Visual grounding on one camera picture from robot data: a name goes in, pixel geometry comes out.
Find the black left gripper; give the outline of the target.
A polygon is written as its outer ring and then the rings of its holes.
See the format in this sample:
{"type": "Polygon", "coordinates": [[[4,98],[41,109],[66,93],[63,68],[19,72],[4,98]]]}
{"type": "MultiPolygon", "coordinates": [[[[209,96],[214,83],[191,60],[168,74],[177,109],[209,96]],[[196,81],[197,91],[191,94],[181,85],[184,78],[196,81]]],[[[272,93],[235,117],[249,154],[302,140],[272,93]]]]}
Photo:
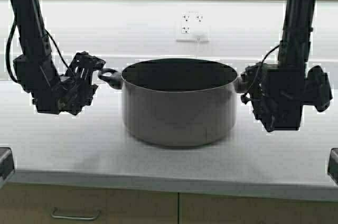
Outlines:
{"type": "Polygon", "coordinates": [[[92,75],[100,71],[105,60],[90,55],[88,52],[77,52],[69,65],[69,77],[62,82],[62,94],[57,102],[59,112],[72,115],[80,113],[85,106],[90,106],[98,86],[92,84],[92,75]]]}

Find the left robot base metal frame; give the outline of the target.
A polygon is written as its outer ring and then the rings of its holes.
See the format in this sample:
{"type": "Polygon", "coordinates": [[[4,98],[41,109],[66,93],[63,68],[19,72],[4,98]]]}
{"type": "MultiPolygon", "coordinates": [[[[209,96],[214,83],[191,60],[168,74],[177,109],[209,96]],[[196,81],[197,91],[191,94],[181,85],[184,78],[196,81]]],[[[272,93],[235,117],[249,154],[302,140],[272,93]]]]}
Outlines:
{"type": "Polygon", "coordinates": [[[1,147],[1,188],[15,173],[15,164],[12,150],[9,147],[1,147]]]}

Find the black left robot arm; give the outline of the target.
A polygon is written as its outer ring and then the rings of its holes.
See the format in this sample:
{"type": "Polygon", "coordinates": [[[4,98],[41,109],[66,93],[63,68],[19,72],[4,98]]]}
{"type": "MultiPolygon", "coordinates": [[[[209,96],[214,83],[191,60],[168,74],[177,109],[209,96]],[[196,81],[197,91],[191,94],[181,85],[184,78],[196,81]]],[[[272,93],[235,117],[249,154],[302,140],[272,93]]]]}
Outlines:
{"type": "Polygon", "coordinates": [[[12,80],[31,94],[38,113],[77,115],[91,105],[97,85],[92,75],[105,61],[88,52],[75,54],[66,73],[59,74],[52,59],[51,36],[44,27],[39,0],[10,0],[14,21],[10,34],[19,33],[22,54],[7,64],[12,80]]]}

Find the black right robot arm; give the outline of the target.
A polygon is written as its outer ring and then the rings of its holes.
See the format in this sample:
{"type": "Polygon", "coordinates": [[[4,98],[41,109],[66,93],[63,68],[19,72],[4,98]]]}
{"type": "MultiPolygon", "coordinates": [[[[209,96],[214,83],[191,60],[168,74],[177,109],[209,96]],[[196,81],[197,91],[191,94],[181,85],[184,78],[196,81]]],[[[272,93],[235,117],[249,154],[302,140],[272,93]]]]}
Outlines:
{"type": "Polygon", "coordinates": [[[320,66],[307,69],[316,0],[287,0],[282,39],[272,48],[277,63],[261,60],[245,68],[237,91],[269,133],[299,130],[304,106],[326,111],[333,99],[329,77],[320,66]]]}

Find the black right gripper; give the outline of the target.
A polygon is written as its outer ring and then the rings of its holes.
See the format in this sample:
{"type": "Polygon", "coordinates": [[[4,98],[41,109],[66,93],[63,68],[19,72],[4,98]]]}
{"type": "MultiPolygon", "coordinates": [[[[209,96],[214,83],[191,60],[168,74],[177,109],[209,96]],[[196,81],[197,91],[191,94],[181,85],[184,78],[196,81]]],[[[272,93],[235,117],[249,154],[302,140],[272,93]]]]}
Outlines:
{"type": "Polygon", "coordinates": [[[241,101],[251,102],[255,119],[261,121],[267,132],[299,130],[304,68],[256,63],[245,68],[240,82],[244,87],[241,101]]]}

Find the right robot base metal frame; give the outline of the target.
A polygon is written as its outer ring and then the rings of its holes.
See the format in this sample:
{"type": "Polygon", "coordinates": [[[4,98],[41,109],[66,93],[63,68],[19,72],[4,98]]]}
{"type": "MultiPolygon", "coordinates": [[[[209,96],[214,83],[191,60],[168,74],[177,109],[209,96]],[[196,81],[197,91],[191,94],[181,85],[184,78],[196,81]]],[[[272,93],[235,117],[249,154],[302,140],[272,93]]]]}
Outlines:
{"type": "Polygon", "coordinates": [[[337,156],[337,148],[333,148],[330,151],[327,174],[330,178],[338,184],[338,156],[337,156]]]}

